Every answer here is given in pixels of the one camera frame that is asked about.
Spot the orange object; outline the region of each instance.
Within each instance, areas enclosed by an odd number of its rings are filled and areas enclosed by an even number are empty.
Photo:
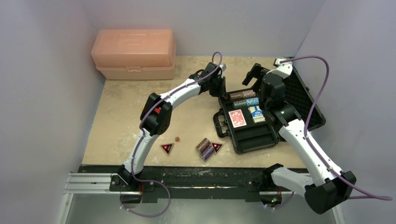
[[[171,30],[101,30],[91,55],[107,79],[175,77],[176,42]]]

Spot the triangular token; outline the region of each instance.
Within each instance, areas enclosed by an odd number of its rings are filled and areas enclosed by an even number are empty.
[[[223,147],[224,144],[217,143],[217,142],[211,142],[213,148],[214,148],[214,153],[217,154],[217,152]]]
[[[160,147],[166,152],[167,155],[169,155],[170,151],[173,148],[173,143],[163,144],[163,145],[160,145]]]

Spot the case lid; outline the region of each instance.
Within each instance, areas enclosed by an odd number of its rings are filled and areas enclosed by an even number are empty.
[[[101,30],[91,55],[100,68],[161,68],[175,63],[171,30]]]

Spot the beige tabletop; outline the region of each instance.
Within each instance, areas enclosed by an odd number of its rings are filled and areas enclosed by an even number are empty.
[[[190,74],[204,69],[209,56],[177,56],[176,77],[166,81],[107,80],[92,124],[82,164],[120,165],[130,155],[139,133],[140,114],[149,94],[161,94],[183,83]],[[224,57],[227,65],[227,91],[244,89],[241,83],[254,63],[272,68],[273,58]],[[213,115],[219,111],[217,98],[208,92],[191,98],[172,112],[170,127],[159,136],[151,148],[145,165],[194,167],[269,167],[281,163],[289,168],[304,168],[293,148],[285,142],[276,147],[237,154],[230,137],[219,138],[213,124]],[[223,143],[217,155],[204,162],[195,146],[207,138]],[[161,144],[175,143],[169,155]]]

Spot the white wall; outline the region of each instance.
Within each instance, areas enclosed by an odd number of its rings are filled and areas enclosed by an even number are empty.
[[[325,0],[82,0],[95,30],[170,28],[179,55],[294,56]]]
[[[396,198],[396,1],[327,0],[297,56],[317,54],[330,64],[319,107],[327,118],[314,131],[324,150],[357,185]],[[319,60],[296,63],[317,94],[325,70]],[[342,204],[346,223],[394,223],[396,202]]]
[[[0,4],[0,223],[54,223],[103,88],[78,0]]]

